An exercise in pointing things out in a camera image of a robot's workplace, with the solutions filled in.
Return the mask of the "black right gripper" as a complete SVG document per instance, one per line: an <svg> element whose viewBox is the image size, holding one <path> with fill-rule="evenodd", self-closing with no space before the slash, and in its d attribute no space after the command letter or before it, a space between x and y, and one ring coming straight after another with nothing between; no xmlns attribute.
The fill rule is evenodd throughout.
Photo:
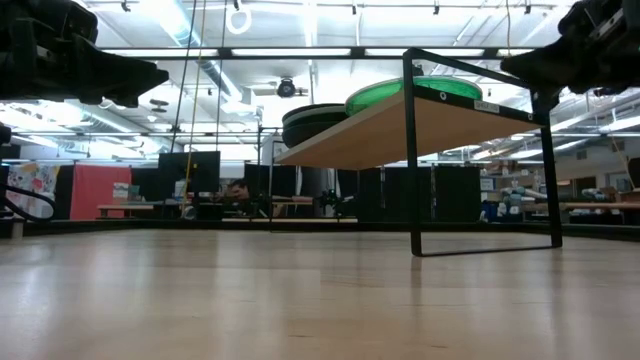
<svg viewBox="0 0 640 360"><path fill-rule="evenodd" d="M640 88L640 0L578 0L558 32L560 40L507 57L501 69L538 89L608 96Z"/></svg>

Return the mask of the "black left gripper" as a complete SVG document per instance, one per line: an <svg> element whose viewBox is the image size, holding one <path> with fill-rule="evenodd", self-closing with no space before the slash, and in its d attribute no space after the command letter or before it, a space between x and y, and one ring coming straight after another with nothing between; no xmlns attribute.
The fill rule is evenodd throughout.
<svg viewBox="0 0 640 360"><path fill-rule="evenodd" d="M74 99L79 81L116 105L138 107L168 80L152 62L98 49L97 35L96 15L74 0L0 0L0 100Z"/></svg>

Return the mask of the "sage green plate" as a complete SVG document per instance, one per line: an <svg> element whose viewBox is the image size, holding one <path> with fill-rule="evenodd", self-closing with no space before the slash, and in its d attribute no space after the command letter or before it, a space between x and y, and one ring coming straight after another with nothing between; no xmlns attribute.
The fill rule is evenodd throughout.
<svg viewBox="0 0 640 360"><path fill-rule="evenodd" d="M282 125L284 127L290 127L295 124L303 124L308 122L322 122L322 121L342 121L346 119L348 115L341 110L330 110L329 108L307 110L300 112L290 118L286 119Z"/></svg>

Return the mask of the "green translucent plate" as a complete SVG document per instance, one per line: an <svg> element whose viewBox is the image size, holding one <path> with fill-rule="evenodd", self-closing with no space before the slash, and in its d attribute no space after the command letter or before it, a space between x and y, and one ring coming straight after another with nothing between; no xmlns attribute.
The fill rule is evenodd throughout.
<svg viewBox="0 0 640 360"><path fill-rule="evenodd" d="M447 76L415 76L416 86L431 88L455 95L482 100L482 89L467 80ZM353 93L345 102L345 112L352 116L400 92L404 87L402 78L375 83Z"/></svg>

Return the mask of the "red partition panel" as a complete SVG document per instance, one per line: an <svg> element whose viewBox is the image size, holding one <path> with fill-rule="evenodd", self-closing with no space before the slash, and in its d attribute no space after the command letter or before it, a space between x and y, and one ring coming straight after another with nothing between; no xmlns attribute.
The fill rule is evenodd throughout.
<svg viewBox="0 0 640 360"><path fill-rule="evenodd" d="M131 183L131 169L97 165L76 165L73 173L70 219L95 220L100 205L113 205L115 183Z"/></svg>

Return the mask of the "wooden top table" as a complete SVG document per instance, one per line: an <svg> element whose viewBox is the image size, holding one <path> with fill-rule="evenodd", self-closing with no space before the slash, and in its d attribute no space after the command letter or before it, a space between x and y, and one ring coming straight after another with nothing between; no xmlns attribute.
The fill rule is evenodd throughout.
<svg viewBox="0 0 640 360"><path fill-rule="evenodd" d="M118 219L131 218L138 212L152 212L153 205L149 204L116 204L116 205L99 205L97 210L101 219Z"/></svg>

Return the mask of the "colourful poster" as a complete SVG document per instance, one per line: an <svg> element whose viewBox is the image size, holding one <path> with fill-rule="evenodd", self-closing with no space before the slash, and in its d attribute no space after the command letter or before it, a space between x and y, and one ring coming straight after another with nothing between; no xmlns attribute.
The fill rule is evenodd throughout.
<svg viewBox="0 0 640 360"><path fill-rule="evenodd" d="M35 192L54 200L59 170L60 167L58 165L39 163L11 165L7 183L10 186ZM46 202L13 191L8 191L7 197L19 208L31 213L37 213L47 206Z"/></svg>

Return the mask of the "person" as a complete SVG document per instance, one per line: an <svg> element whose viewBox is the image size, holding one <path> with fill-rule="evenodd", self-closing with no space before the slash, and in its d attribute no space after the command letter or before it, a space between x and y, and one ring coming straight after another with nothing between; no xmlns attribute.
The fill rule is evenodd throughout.
<svg viewBox="0 0 640 360"><path fill-rule="evenodd" d="M224 193L226 198L242 202L251 198L250 188L245 179L236 179L231 182Z"/></svg>

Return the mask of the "black room partition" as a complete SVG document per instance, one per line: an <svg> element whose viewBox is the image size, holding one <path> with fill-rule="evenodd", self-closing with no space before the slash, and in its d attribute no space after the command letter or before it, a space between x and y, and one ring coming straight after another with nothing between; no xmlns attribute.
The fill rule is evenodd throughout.
<svg viewBox="0 0 640 360"><path fill-rule="evenodd" d="M476 167L420 167L421 221L474 222L481 212L480 171ZM340 170L338 185L347 216L361 222L405 222L409 219L409 171L406 167Z"/></svg>

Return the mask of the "wooden shelf with black frame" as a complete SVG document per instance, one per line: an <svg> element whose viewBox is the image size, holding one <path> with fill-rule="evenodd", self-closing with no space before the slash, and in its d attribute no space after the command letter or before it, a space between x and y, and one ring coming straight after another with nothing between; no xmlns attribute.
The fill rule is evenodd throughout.
<svg viewBox="0 0 640 360"><path fill-rule="evenodd" d="M418 87L413 65L426 60L525 89L529 112ZM408 167L410 250L423 256L418 159L440 151L539 130L542 142L549 248L563 245L549 108L527 82L496 71L409 48L402 55L403 87L397 94L302 142L276 157L281 165L362 170L405 161Z"/></svg>

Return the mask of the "black aluminium rig frame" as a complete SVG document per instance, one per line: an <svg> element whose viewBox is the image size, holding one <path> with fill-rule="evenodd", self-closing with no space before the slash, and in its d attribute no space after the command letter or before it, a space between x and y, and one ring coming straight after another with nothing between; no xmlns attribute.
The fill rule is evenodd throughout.
<svg viewBox="0 0 640 360"><path fill-rule="evenodd" d="M463 47L281 47L281 48L218 48L211 60L264 60L264 59L303 59L303 60L391 60L403 59L408 53L412 60L427 60L449 66L479 76L519 86L529 86L515 78L500 75L495 71L472 66L470 60L502 60L506 56L503 47L480 47L477 54L467 54ZM349 223L339 221L320 221L318 219L293 219L273 221L259 219L227 219L225 221L197 220L151 220L151 219L107 219L92 221L53 221L28 222L19 219L0 220L0 238L17 238L21 230L25 236L61 235L92 231L132 230L132 229L170 229L170 230L240 230L240 231L301 231L301 232L400 232L411 235L411 248L421 246L420 235L426 232L522 232L548 234L551 245L559 247L563 235L609 239L617 241L640 242L640 226L612 225L563 225L559 215L559 202L549 202L548 223L507 223L485 224L429 222L421 223L413 218L405 223Z"/></svg>

